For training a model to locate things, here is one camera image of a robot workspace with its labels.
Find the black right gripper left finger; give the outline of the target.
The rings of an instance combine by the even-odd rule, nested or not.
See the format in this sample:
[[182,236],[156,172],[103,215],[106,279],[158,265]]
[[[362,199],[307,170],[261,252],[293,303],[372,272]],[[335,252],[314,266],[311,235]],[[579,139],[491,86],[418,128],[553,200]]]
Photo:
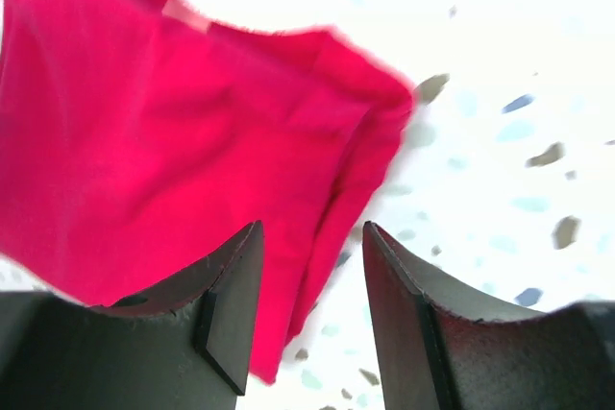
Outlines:
[[1,296],[5,409],[232,409],[246,389],[261,223],[115,304]]

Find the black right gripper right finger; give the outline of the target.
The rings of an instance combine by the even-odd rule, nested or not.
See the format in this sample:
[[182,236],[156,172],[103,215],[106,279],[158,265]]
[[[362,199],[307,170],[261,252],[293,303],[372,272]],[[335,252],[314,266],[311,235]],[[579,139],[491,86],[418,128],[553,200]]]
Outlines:
[[614,405],[614,305],[541,313],[408,251],[373,222],[364,274],[389,409],[560,410]]

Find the red t shirt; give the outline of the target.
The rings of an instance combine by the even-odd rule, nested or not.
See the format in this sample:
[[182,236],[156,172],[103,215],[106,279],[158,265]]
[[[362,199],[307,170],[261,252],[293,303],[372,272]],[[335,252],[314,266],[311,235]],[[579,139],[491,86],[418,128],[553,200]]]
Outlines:
[[250,363],[276,379],[414,107],[327,29],[200,30],[170,0],[4,0],[1,251],[110,304],[264,226]]

